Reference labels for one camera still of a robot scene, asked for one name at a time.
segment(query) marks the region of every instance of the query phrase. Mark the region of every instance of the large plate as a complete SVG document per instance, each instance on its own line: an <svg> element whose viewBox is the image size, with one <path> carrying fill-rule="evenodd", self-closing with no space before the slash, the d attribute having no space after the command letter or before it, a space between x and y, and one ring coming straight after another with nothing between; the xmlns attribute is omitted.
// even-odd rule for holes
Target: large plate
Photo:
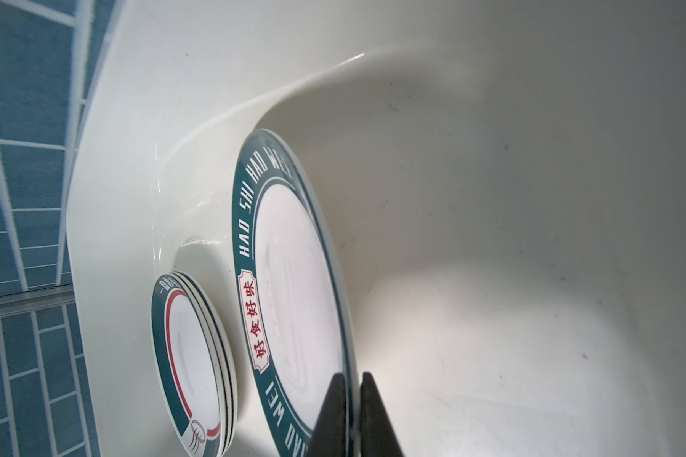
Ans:
<svg viewBox="0 0 686 457"><path fill-rule="evenodd" d="M348 455L358 380L348 302L325 220L304 171L275 133L245 140L232 235L249 360L280 455L304 455L331 377L347 381Z"/></svg>

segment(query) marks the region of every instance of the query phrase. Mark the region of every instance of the noodle bowl logo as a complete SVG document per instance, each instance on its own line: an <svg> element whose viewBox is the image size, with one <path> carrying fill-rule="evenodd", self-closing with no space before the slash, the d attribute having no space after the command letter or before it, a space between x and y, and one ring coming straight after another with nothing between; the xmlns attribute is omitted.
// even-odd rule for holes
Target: noodle bowl logo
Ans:
<svg viewBox="0 0 686 457"><path fill-rule="evenodd" d="M205 433L201 424L194 420L191 423L191 451L196 453L201 444L205 443Z"/></svg>

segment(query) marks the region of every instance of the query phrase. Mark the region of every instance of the black tip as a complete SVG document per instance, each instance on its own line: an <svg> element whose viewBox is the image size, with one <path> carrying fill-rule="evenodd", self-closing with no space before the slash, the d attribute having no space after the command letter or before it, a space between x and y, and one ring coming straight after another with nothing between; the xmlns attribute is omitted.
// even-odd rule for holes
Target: black tip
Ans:
<svg viewBox="0 0 686 457"><path fill-rule="evenodd" d="M404 457L371 373L361 383L361 455Z"/></svg>
<svg viewBox="0 0 686 457"><path fill-rule="evenodd" d="M307 457L345 455L346 397L343 373L335 373L330 380L328 393L317 416Z"/></svg>

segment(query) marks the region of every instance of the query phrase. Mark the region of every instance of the blue brick tile wall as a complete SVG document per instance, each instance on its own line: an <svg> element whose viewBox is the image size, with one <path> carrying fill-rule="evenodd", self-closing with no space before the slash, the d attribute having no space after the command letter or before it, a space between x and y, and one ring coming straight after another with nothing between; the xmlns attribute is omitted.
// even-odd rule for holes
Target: blue brick tile wall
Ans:
<svg viewBox="0 0 686 457"><path fill-rule="evenodd" d="M100 457L75 305L0 318L0 456Z"/></svg>
<svg viewBox="0 0 686 457"><path fill-rule="evenodd" d="M115 6L80 1L92 5L86 20L76 16L77 0L0 0L0 296L72 282L61 216L64 164L78 142L67 139L84 113ZM84 31L86 45L75 53ZM83 59L85 76L74 80ZM80 92L73 97L72 82ZM74 112L78 119L69 118Z"/></svg>

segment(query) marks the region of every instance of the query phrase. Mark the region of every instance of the small plate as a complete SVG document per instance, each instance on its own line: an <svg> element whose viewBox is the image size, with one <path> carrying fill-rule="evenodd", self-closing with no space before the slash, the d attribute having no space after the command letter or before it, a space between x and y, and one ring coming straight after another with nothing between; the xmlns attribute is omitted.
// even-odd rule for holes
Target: small plate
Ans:
<svg viewBox="0 0 686 457"><path fill-rule="evenodd" d="M155 283L155 364L165 405L188 455L219 457L231 443L236 421L236 395L229 393L236 387L233 361L230 352L224 355L228 342L218 317L206 310L212 306L199 303L197 297L204 294L182 274L164 274Z"/></svg>
<svg viewBox="0 0 686 457"><path fill-rule="evenodd" d="M338 260L302 166L268 130L241 147L232 239L249 359L279 454L304 455L340 372L348 386L347 452L355 455L358 380Z"/></svg>

